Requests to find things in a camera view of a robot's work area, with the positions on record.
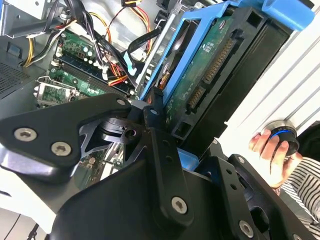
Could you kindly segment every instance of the striped shirt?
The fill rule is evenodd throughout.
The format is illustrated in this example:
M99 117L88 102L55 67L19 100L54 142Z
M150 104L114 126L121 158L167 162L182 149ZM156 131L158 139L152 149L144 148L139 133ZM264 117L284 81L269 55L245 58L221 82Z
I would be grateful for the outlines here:
M281 188L310 216L298 218L320 240L320 162L304 157Z

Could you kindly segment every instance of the silver screw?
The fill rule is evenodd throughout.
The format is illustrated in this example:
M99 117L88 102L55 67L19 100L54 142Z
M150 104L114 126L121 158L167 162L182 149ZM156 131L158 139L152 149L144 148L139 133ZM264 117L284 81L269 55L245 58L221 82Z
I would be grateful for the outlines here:
M294 240L302 240L301 237L299 237L297 234L293 234Z
M171 200L171 205L174 210L180 214L185 214L188 210L186 202L178 196L174 196Z
M71 153L71 146L63 141L57 141L51 146L51 151L57 156L68 156Z
M23 142L31 142L37 138L35 130L27 127L21 127L14 131L14 137Z
M151 109L150 112L153 113L154 115L158 115L158 112L154 109Z
M118 99L116 102L117 102L118 104L120 104L120 105L126 105L125 101L123 101L123 100L121 100L121 99Z
M241 220L239 222L239 227L248 238L252 239L254 237L254 231L246 221Z
M245 162L246 162L246 161L245 161L242 157L240 157L240 156L238 156L238 160L239 160L239 162L242 163L242 164L245 164Z

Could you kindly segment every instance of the black mounting arm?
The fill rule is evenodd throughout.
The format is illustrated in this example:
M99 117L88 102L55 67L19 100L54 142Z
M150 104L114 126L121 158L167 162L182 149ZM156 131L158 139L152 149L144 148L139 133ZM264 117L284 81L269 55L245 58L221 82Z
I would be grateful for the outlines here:
M250 164L226 158L219 143L195 172L183 169L161 92L151 93L152 105L104 94L0 121L0 166L50 183L67 181L90 152L126 144L127 166L70 198L50 240L315 239Z

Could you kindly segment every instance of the white wall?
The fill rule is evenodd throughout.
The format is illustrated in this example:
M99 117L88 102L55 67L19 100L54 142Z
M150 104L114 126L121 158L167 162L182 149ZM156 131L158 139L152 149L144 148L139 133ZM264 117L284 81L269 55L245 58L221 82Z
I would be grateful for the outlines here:
M8 234L18 215L18 213L15 213L13 211L0 208L0 240L3 240ZM30 217L21 215L6 240L26 240L35 224L35 221L33 221ZM44 240L45 237L46 233L41 228L38 228L37 236L35 239Z

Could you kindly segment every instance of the ventilation grille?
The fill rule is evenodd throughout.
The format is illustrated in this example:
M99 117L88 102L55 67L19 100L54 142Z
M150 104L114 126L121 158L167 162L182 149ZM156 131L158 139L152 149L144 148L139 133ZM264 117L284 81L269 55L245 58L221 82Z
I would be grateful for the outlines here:
M29 75L0 62L0 95L12 88L16 89L17 85L22 84L29 77Z

